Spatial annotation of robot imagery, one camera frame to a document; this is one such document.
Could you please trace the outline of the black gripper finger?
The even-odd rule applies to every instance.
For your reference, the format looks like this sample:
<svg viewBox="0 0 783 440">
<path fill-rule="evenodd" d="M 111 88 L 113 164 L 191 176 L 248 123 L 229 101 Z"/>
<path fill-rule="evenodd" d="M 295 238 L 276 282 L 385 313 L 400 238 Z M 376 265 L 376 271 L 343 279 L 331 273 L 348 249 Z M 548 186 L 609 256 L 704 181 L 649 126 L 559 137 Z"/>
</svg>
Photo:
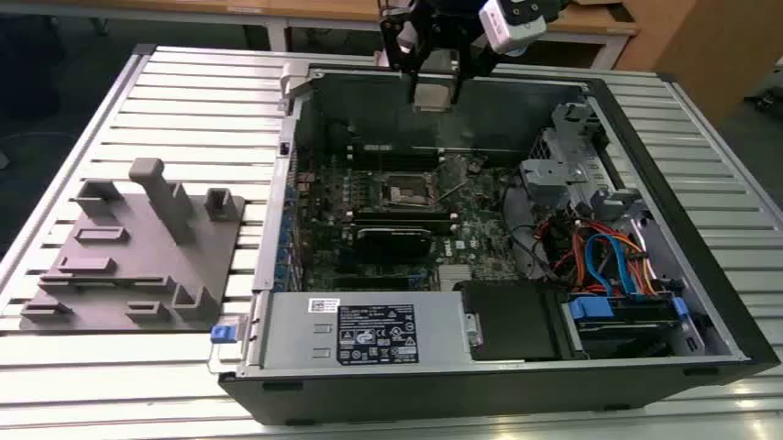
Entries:
<svg viewBox="0 0 783 440">
<path fill-rule="evenodd" d="M 451 39 L 457 52 L 457 69 L 451 93 L 451 102 L 456 104 L 465 81 L 491 74 L 496 66 L 496 53 L 484 34 L 456 31 Z"/>
<path fill-rule="evenodd" d="M 383 16 L 379 22 L 389 68 L 408 77 L 407 101 L 415 101 L 419 71 L 428 57 L 428 27 L 411 16 Z"/>
</svg>

